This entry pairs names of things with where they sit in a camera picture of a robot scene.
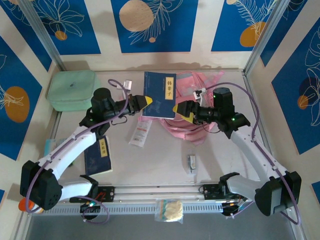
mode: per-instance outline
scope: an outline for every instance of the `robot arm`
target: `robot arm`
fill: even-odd
[[[150,97],[130,94],[127,106],[119,118],[126,115],[133,116],[151,103]],[[39,206],[44,210],[49,210],[59,201],[75,196],[95,198],[98,194],[98,182],[93,178],[81,175],[80,178],[74,180],[59,181],[59,179],[66,168],[85,149],[103,137],[110,127],[109,122],[104,122],[119,115],[125,104],[125,100],[114,102],[107,88],[97,89],[91,99],[92,107],[87,110],[86,116],[74,133],[38,162],[29,160],[23,165],[20,194],[27,196],[32,180],[39,169],[43,168],[29,196],[30,201],[35,203],[35,207]]]
[[[231,139],[247,157],[260,181],[253,181],[237,172],[232,172],[222,176],[218,187],[212,189],[212,192],[226,198],[240,195],[242,198],[254,200],[259,210],[266,216],[292,207],[293,202],[289,192],[276,170],[288,183],[296,202],[298,202],[301,187],[299,174],[288,172],[260,141],[252,137],[253,129],[250,127],[250,122],[243,114],[235,112],[232,93],[228,88],[216,88],[213,94],[213,107],[203,107],[199,102],[190,100],[177,104],[173,111],[196,125],[216,122],[221,132],[224,132],[227,138]]]

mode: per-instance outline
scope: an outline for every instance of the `pink fabric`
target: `pink fabric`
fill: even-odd
[[[176,81],[176,99],[175,103],[179,104],[183,101],[193,100],[193,92],[201,88],[207,88],[216,84],[224,72],[219,72],[216,75],[206,77],[203,73],[200,72],[181,72],[177,74],[178,76],[191,74],[185,78],[177,79]],[[213,93],[212,90],[207,91],[205,95],[205,100],[208,106],[213,107]],[[207,131],[211,130],[215,123],[202,125],[195,125],[186,120],[182,119],[179,114],[175,115],[174,119],[164,119],[164,118],[152,118],[141,116],[139,120],[153,120],[159,121],[161,125],[169,131],[174,137],[181,138],[187,141],[192,142],[193,144],[200,145],[202,144],[208,134]]]

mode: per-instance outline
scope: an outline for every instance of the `white tabletop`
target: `white tabletop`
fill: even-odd
[[[212,71],[203,72],[206,75],[213,73]],[[100,72],[98,78],[102,87],[110,89],[115,101],[121,99],[122,91],[110,86],[107,82],[108,79],[116,79],[120,82],[124,82],[126,79],[132,80],[130,93],[143,95],[143,71]],[[219,82],[232,82],[245,88],[240,71],[226,72]],[[233,94],[236,112],[243,113],[253,126],[256,118],[247,95],[236,87],[226,87],[230,88]],[[63,112],[56,139],[70,136],[85,114],[85,111]],[[94,176],[100,184],[114,186],[189,185],[218,182],[221,176],[231,172],[238,172],[253,180],[259,179],[246,157],[222,132],[208,133],[205,142],[194,147],[190,142],[173,137],[159,122],[154,121],[144,147],[130,145],[129,141],[137,125],[139,115],[129,116],[127,123],[111,126],[106,132],[110,142],[113,171]],[[257,137],[261,139],[259,132],[257,132]],[[198,172],[195,177],[187,173],[187,155],[190,153],[190,148],[196,154],[197,159]],[[82,153],[73,166],[67,168],[61,178],[70,179],[84,173],[84,154]]]

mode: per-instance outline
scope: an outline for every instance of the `yellow label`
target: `yellow label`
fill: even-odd
[[[108,156],[106,140],[104,138],[99,140],[99,145],[100,145],[101,157],[103,158],[103,157]]]
[[[165,78],[165,100],[174,99],[174,83],[175,79],[173,77],[167,76]]]

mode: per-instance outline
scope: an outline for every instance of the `mint green container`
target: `mint green container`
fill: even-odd
[[[99,87],[92,70],[61,71],[53,76],[47,99],[58,112],[83,111],[91,108],[91,98]]]

